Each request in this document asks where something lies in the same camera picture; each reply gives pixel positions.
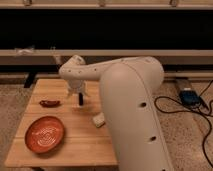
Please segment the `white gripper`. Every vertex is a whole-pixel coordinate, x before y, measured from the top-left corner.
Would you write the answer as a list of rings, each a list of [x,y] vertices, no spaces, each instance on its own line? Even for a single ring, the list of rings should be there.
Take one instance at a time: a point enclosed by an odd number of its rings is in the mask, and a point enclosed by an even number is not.
[[[82,80],[68,82],[68,96],[79,94],[79,105],[83,106],[83,95],[87,96],[86,83]]]

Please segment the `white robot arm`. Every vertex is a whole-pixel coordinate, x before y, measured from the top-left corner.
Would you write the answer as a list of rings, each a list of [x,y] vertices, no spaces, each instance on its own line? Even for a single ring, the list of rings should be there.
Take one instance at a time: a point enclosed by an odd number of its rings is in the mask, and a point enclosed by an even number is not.
[[[99,82],[102,113],[119,171],[174,171],[152,95],[164,80],[154,57],[129,57],[87,65],[71,57],[59,69],[71,94]]]

